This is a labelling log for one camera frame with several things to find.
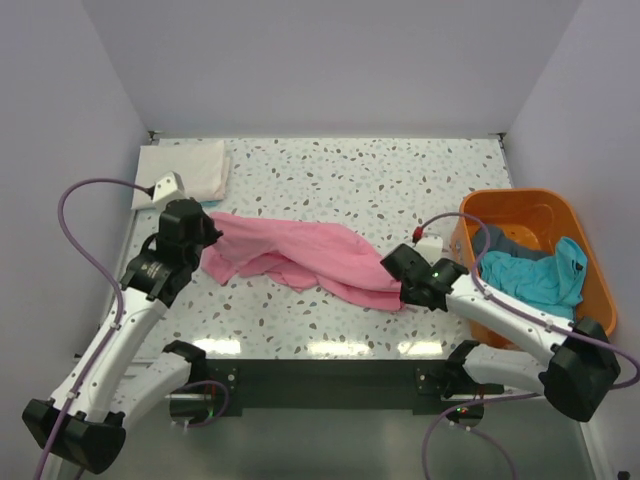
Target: speckled tabletop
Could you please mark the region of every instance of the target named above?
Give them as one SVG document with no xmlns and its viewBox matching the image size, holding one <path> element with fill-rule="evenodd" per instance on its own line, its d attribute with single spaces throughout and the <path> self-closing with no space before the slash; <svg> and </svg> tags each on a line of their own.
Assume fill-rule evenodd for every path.
<svg viewBox="0 0 640 480">
<path fill-rule="evenodd" d="M 160 145 L 214 139 L 163 139 Z M 474 190 L 510 188 L 494 139 L 226 139 L 227 197 L 208 210 L 242 216 L 337 222 L 385 255 L 423 220 L 457 211 Z M 156 231 L 158 213 L 140 211 L 126 260 Z M 430 232 L 445 240 L 455 219 Z M 266 276 L 226 286 L 202 271 L 158 322 L 136 356 L 156 358 L 179 338 L 210 358 L 446 358 L 470 338 L 466 321 L 445 312 L 397 313 L 357 307 L 320 288 L 296 293 Z"/>
</svg>

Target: orange plastic bin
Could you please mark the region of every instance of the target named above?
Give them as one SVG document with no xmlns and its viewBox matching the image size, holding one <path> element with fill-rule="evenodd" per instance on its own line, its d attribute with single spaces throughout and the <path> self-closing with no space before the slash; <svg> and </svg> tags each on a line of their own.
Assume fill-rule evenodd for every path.
<svg viewBox="0 0 640 480">
<path fill-rule="evenodd" d="M 593 318 L 611 335 L 616 326 L 616 307 L 576 213 L 566 200 L 543 189 L 480 190 L 462 201 L 460 211 L 500 227 L 507 237 L 521 245 L 548 253 L 554 252 L 561 237 L 572 238 L 589 259 L 582 289 L 584 300 L 577 307 L 578 318 Z M 456 261 L 468 268 L 475 260 L 471 238 L 478 230 L 472 220 L 460 218 L 451 237 Z M 471 322 L 471 333 L 476 340 L 492 347 L 510 345 L 505 338 L 475 322 Z"/>
</svg>

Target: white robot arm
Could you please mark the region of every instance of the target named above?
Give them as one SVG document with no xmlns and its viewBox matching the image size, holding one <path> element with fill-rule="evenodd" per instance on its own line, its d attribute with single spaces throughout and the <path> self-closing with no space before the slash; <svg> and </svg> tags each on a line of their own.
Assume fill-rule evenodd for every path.
<svg viewBox="0 0 640 480">
<path fill-rule="evenodd" d="M 206 363 L 204 351 L 173 342 L 116 395 L 147 334 L 191 281 L 203 248 L 222 235 L 202 206 L 185 197 L 174 173 L 156 182 L 153 202 L 162 210 L 158 233 L 127 265 L 121 280 L 122 317 L 112 311 L 62 384 L 47 400 L 31 400 L 22 414 L 41 448 L 53 436 L 51 453 L 92 473 L 101 473 L 115 460 L 127 427 Z"/>
<path fill-rule="evenodd" d="M 449 356 L 443 385 L 497 383 L 515 387 L 544 395 L 566 416 L 587 422 L 620 375 L 611 350 L 573 338 L 584 336 L 608 343 L 603 328 L 591 318 L 574 322 L 533 308 L 485 282 L 480 281 L 482 288 L 478 288 L 464 266 L 446 258 L 430 265 L 406 244 L 385 257 L 382 265 L 402 283 L 400 299 L 405 303 L 457 313 L 522 350 L 500 350 L 467 340 Z M 537 318 L 545 326 L 524 320 L 514 311 Z M 577 335 L 558 333 L 555 327 Z"/>
</svg>

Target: pink cloth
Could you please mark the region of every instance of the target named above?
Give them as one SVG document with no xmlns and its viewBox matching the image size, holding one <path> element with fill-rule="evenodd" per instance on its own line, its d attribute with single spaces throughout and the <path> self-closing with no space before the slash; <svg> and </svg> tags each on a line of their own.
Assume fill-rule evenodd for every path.
<svg viewBox="0 0 640 480">
<path fill-rule="evenodd" d="M 347 302 L 399 310 L 400 284 L 381 255 L 360 235 L 336 223 L 292 222 L 213 213 L 224 235 L 202 256 L 202 269 L 225 284 L 236 273 L 266 273 L 297 291 L 320 285 Z"/>
</svg>

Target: white towel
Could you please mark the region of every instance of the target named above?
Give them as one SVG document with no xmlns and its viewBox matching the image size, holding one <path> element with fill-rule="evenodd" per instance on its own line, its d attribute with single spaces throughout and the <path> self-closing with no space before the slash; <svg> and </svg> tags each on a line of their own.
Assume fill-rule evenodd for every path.
<svg viewBox="0 0 640 480">
<path fill-rule="evenodd" d="M 169 171 L 182 178 L 185 194 L 199 202 L 222 200 L 229 176 L 229 158 L 224 141 L 197 145 L 140 147 L 136 183 L 148 187 Z M 132 210 L 151 208 L 151 199 L 135 190 Z"/>
</svg>

